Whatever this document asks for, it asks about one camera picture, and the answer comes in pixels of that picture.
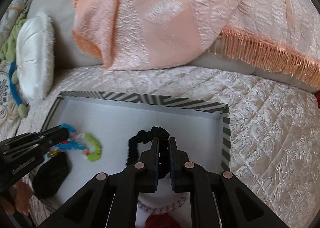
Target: red fabric object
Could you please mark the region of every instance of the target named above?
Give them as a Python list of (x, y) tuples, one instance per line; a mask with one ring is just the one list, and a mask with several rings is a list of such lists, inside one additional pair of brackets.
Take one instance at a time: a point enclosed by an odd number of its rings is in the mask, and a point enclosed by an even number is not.
[(144, 228), (181, 228), (175, 219), (168, 214), (150, 215), (144, 224)]
[(315, 97), (316, 97), (316, 99), (318, 101), (318, 107), (320, 108), (320, 91), (315, 93)]

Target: beige quilted cover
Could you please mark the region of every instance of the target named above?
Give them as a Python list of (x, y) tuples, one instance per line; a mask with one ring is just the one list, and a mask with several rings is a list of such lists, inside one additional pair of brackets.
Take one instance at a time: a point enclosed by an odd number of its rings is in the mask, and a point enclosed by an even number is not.
[(228, 103), (232, 172), (290, 227), (308, 227), (320, 208), (320, 114), (310, 93), (257, 76), (200, 67), (131, 72), (82, 67), (56, 75), (50, 94), (31, 105), (18, 134), (39, 131), (62, 90)]

